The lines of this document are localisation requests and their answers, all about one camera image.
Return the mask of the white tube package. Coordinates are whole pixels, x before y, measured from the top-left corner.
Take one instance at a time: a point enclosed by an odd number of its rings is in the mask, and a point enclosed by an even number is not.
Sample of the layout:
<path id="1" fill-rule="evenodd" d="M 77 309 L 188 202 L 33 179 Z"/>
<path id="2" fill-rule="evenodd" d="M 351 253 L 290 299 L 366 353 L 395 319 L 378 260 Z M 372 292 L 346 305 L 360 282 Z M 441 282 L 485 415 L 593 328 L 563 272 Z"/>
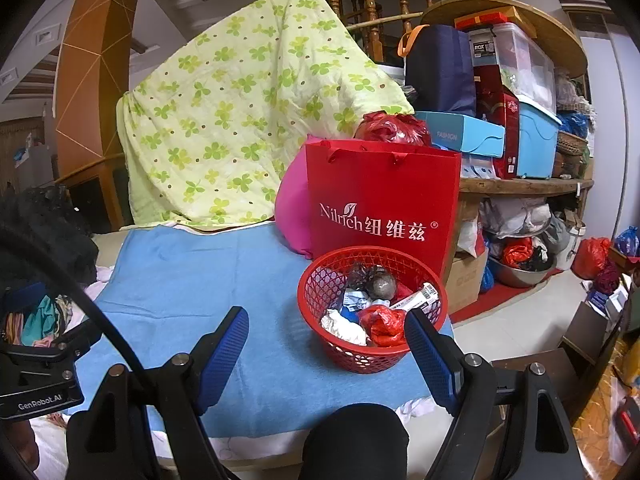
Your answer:
<path id="1" fill-rule="evenodd" d="M 438 290 L 431 283 L 424 283 L 422 287 L 410 296 L 401 299 L 390 306 L 392 310 L 408 312 L 420 309 L 425 314 L 437 310 L 442 305 Z"/>

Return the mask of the red plastic bag trash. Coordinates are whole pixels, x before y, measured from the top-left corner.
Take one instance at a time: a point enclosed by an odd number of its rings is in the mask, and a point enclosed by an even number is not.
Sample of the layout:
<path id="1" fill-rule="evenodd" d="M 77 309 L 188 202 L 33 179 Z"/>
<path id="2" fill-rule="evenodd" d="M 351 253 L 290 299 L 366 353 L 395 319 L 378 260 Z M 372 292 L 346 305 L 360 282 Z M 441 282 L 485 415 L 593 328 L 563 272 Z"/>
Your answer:
<path id="1" fill-rule="evenodd" d="M 358 320 L 376 346 L 390 348 L 406 343 L 406 315 L 404 310 L 372 306 L 361 310 Z"/>

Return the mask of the black plastic bag trash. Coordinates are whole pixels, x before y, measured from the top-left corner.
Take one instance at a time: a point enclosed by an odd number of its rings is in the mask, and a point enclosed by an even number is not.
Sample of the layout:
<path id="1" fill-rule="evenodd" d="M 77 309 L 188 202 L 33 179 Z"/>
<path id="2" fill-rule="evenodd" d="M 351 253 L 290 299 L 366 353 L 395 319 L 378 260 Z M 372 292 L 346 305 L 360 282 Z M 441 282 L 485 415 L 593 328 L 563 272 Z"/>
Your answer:
<path id="1" fill-rule="evenodd" d="M 356 262 L 348 272 L 346 288 L 365 292 L 370 299 L 392 300 L 396 296 L 397 282 L 384 266 Z"/>

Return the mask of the red trash basket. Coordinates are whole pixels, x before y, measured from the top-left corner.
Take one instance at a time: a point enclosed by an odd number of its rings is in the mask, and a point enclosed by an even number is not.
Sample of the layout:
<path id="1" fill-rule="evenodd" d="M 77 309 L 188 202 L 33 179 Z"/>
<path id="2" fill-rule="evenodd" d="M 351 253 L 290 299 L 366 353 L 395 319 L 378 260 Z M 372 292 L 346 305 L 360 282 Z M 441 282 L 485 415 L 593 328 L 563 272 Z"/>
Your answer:
<path id="1" fill-rule="evenodd" d="M 415 292 L 425 283 L 434 286 L 439 304 L 426 314 L 435 330 L 440 330 L 448 314 L 448 298 L 439 277 L 424 263 L 398 250 L 376 246 L 345 247 L 314 260 L 297 287 L 299 312 L 321 341 L 329 359 L 343 370 L 374 374 L 396 365 L 408 352 L 406 344 L 390 347 L 358 346 L 330 334 L 321 327 L 322 315 L 341 302 L 346 292 L 348 271 L 356 263 L 379 264 L 402 286 Z"/>

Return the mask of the white plastic bag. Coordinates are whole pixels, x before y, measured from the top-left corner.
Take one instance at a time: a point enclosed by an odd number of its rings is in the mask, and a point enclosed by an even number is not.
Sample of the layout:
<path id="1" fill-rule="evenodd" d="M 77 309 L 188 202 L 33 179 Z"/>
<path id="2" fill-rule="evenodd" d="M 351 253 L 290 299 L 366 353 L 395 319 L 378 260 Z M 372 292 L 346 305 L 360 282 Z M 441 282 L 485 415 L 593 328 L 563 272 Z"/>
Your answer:
<path id="1" fill-rule="evenodd" d="M 368 335 L 358 323 L 344 318 L 335 309 L 328 309 L 320 320 L 321 327 L 333 336 L 350 344 L 365 347 L 368 344 Z"/>

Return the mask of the pile of coloured clothes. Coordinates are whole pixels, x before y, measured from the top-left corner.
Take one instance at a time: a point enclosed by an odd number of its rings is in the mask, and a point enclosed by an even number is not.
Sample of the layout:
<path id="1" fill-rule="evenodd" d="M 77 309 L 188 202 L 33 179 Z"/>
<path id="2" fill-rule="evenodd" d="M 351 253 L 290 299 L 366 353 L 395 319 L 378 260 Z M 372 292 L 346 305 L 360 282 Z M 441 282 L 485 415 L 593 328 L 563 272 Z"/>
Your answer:
<path id="1" fill-rule="evenodd" d="M 50 297 L 42 283 L 1 295 L 1 340 L 14 346 L 48 348 L 70 326 L 73 306 L 65 296 Z"/>

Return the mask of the person's black knee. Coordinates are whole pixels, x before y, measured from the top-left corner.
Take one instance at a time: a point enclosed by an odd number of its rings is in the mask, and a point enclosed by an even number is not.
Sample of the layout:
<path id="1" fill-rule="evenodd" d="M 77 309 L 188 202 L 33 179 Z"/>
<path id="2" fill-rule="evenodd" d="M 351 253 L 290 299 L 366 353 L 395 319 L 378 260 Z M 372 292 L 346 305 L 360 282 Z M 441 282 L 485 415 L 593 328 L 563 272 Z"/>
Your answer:
<path id="1" fill-rule="evenodd" d="M 347 405 L 309 431 L 298 478 L 405 480 L 408 444 L 405 426 L 387 406 Z"/>

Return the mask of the metal basin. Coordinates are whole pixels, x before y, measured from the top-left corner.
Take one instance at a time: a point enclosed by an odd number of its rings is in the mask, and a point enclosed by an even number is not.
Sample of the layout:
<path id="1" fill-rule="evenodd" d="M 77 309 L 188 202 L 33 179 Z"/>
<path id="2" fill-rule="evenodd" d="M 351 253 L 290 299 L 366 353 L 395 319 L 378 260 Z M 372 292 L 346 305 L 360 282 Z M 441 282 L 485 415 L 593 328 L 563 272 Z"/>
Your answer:
<path id="1" fill-rule="evenodd" d="M 529 288 L 536 286 L 554 272 L 553 269 L 544 271 L 515 269 L 506 266 L 494 257 L 489 257 L 487 264 L 488 269 L 491 270 L 492 275 L 498 283 L 512 288 Z"/>

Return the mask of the cardboard box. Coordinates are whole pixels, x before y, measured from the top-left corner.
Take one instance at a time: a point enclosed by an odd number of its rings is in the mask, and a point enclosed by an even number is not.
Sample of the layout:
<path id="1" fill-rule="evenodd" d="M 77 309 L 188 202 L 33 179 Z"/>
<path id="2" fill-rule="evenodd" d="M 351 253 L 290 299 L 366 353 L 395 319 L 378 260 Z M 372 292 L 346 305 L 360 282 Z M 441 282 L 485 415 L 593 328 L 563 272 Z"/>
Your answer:
<path id="1" fill-rule="evenodd" d="M 476 258 L 469 254 L 457 254 L 452 260 L 446 281 L 448 312 L 450 316 L 469 307 L 480 296 L 488 252 Z"/>

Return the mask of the light blue blanket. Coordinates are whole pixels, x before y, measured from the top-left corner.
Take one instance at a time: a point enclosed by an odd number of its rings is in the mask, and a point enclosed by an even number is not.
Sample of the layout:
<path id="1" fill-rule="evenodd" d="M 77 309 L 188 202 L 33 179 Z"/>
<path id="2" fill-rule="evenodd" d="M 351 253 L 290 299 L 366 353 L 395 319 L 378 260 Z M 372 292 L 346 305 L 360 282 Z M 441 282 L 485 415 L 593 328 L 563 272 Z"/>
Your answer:
<path id="1" fill-rule="evenodd" d="M 167 226 L 132 230 L 96 303 L 146 368 L 191 350 L 231 307 L 247 310 L 250 330 L 239 361 L 202 417 L 212 438 L 304 430 L 355 403 L 424 403 L 430 393 L 412 356 L 370 375 L 328 358 L 297 307 L 308 264 L 271 223 L 215 235 Z"/>

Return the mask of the black fluffy garment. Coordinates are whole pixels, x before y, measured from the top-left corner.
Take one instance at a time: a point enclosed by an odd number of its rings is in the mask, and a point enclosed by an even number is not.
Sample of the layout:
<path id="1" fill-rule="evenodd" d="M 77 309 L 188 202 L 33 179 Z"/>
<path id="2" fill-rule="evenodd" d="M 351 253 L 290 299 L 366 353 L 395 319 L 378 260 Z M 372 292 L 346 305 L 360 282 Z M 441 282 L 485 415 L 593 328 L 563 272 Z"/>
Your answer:
<path id="1" fill-rule="evenodd" d="M 1 223 L 40 247 L 77 283 L 86 286 L 96 281 L 99 248 L 64 185 L 2 196 Z"/>

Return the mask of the red bag on floor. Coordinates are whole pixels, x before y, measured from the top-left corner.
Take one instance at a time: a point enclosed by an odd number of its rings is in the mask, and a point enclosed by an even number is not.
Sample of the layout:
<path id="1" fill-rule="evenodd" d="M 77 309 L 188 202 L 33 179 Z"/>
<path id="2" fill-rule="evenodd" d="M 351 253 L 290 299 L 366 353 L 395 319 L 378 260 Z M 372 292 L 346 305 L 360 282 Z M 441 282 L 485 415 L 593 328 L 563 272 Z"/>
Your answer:
<path id="1" fill-rule="evenodd" d="M 572 271 L 583 280 L 593 280 L 608 261 L 611 240 L 607 237 L 584 238 L 572 263 Z"/>

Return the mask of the blue bag on floor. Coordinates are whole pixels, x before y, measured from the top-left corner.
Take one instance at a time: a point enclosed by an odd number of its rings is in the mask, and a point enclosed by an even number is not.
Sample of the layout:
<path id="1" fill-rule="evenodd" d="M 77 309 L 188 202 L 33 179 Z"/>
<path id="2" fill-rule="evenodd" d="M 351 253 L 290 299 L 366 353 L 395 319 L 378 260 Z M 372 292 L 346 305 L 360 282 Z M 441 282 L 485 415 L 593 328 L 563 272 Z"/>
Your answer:
<path id="1" fill-rule="evenodd" d="M 638 226 L 628 226 L 614 240 L 614 248 L 627 258 L 638 257 L 640 237 Z"/>

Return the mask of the wooden arch column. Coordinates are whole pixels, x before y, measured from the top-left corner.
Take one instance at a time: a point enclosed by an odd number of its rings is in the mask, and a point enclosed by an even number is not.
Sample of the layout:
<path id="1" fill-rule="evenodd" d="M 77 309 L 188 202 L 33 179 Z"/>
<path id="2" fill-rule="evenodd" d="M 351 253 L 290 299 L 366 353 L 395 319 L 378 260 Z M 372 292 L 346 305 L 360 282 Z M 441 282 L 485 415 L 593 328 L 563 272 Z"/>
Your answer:
<path id="1" fill-rule="evenodd" d="M 58 169 L 68 186 L 99 182 L 111 228 L 124 224 L 114 171 L 124 166 L 116 104 L 128 90 L 138 0 L 75 0 L 58 54 L 54 117 Z"/>

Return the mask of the wooden shelf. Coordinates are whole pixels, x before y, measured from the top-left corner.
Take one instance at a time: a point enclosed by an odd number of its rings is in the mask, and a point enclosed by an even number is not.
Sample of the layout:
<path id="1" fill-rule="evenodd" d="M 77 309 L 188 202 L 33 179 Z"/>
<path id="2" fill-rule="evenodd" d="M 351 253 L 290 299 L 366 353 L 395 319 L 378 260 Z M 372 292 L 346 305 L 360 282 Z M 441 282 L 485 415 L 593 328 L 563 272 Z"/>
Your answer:
<path id="1" fill-rule="evenodd" d="M 462 178 L 459 185 L 458 204 L 454 230 L 451 235 L 449 256 L 445 264 L 444 277 L 448 278 L 452 260 L 457 252 L 457 244 L 462 224 L 474 220 L 480 211 L 480 203 L 487 197 L 506 198 L 539 198 L 575 195 L 577 198 L 577 213 L 582 218 L 586 208 L 587 196 L 593 180 L 563 180 L 563 179 L 479 179 Z"/>

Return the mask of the red Nilrich paper bag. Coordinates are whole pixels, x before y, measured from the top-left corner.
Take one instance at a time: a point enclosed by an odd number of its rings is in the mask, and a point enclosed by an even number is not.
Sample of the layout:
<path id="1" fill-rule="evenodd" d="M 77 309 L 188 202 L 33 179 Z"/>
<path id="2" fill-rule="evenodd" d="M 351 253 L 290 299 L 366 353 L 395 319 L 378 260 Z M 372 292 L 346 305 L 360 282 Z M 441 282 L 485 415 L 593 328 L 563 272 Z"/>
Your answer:
<path id="1" fill-rule="evenodd" d="M 380 246 L 444 275 L 457 215 L 459 153 L 352 139 L 310 141 L 305 155 L 314 257 Z"/>

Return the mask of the pink pillow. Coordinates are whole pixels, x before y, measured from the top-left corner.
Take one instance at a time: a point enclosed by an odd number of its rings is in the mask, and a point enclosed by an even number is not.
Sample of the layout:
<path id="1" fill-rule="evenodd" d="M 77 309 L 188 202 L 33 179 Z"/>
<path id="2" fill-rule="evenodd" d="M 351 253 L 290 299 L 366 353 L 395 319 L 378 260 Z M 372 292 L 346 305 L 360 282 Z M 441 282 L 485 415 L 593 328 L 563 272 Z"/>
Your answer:
<path id="1" fill-rule="evenodd" d="M 274 202 L 274 222 L 293 252 L 312 258 L 311 208 L 307 177 L 306 146 L 320 142 L 308 134 L 282 177 Z"/>

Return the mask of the green clover quilt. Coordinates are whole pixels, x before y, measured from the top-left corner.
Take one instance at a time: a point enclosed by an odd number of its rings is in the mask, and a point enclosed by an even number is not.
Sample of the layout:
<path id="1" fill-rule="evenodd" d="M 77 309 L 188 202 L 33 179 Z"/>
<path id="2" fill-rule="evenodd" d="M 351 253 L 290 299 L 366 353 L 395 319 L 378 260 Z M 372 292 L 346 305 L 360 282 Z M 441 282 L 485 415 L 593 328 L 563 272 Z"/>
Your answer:
<path id="1" fill-rule="evenodd" d="M 307 136 L 411 112 L 326 0 L 256 0 L 201 32 L 116 106 L 136 226 L 264 221 Z"/>

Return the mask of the light blue fashion box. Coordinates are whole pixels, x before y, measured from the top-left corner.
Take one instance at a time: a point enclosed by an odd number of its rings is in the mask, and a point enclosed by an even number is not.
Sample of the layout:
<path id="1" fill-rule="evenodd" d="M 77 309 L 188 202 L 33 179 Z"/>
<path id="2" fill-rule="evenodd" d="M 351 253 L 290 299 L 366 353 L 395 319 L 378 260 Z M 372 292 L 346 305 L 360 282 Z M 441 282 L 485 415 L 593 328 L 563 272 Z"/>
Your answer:
<path id="1" fill-rule="evenodd" d="M 456 113 L 418 110 L 414 116 L 426 123 L 431 141 L 441 148 L 474 156 L 503 155 L 506 136 L 503 126 Z"/>

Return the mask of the blue plastic storage bin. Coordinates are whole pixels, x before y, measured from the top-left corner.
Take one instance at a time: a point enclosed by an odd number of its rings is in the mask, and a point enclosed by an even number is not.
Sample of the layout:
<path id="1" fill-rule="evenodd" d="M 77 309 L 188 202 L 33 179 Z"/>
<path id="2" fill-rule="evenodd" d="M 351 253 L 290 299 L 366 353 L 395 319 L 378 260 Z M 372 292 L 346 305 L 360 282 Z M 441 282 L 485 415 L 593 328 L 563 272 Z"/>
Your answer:
<path id="1" fill-rule="evenodd" d="M 552 176 L 560 125 L 555 114 L 531 100 L 521 99 L 518 178 L 549 179 Z"/>

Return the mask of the dark red gift box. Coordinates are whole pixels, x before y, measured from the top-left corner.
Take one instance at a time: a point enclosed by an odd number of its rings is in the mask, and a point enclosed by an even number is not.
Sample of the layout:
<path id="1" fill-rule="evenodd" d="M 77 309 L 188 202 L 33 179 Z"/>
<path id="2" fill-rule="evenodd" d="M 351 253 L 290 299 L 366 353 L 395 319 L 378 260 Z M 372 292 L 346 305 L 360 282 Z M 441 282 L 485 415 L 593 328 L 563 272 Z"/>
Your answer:
<path id="1" fill-rule="evenodd" d="M 476 114 L 478 118 L 504 128 L 503 151 L 492 166 L 498 178 L 511 180 L 518 169 L 520 140 L 520 101 L 502 82 L 498 65 L 474 67 Z"/>

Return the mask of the red plastic bag on top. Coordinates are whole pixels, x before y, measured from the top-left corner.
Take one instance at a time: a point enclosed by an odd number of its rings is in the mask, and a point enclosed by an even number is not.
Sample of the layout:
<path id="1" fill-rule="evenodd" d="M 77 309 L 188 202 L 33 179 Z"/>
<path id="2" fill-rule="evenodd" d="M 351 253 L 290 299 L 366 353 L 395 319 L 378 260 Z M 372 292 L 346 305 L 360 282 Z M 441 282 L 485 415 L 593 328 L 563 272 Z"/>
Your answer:
<path id="1" fill-rule="evenodd" d="M 387 114 L 384 110 L 365 114 L 355 132 L 365 141 L 430 146 L 426 122 L 410 114 Z"/>

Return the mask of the clear plastic storage box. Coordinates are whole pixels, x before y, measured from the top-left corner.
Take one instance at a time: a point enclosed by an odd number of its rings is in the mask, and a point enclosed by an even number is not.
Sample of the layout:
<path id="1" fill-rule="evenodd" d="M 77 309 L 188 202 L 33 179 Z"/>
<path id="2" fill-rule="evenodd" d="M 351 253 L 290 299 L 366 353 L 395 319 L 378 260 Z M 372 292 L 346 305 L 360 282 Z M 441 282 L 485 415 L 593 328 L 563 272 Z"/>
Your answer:
<path id="1" fill-rule="evenodd" d="M 469 32 L 474 66 L 497 65 L 502 83 L 518 98 L 554 114 L 554 64 L 517 24 L 491 25 Z"/>

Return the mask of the navy blue bag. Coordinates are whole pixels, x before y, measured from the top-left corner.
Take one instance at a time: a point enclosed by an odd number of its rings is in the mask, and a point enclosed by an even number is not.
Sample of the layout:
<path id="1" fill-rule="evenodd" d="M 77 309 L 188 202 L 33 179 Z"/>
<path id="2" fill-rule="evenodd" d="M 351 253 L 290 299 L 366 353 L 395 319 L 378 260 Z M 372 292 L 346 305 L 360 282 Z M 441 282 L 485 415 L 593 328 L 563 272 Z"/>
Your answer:
<path id="1" fill-rule="evenodd" d="M 401 37 L 397 55 L 405 60 L 405 82 L 416 90 L 417 112 L 474 117 L 476 91 L 470 38 L 449 25 L 419 25 Z"/>

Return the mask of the round wooden tabletop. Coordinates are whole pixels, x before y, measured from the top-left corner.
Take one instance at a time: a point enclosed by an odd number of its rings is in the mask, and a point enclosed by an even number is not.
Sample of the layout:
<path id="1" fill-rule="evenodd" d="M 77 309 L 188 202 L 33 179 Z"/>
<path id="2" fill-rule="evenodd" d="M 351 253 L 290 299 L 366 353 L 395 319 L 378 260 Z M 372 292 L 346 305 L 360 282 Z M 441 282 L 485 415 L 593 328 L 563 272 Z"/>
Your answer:
<path id="1" fill-rule="evenodd" d="M 518 0 L 442 0 L 429 6 L 421 16 L 422 24 L 453 25 L 456 18 L 512 6 L 535 31 L 533 40 L 551 58 L 556 67 L 565 68 L 572 78 L 587 73 L 588 60 L 582 43 L 567 26 L 550 14 Z"/>

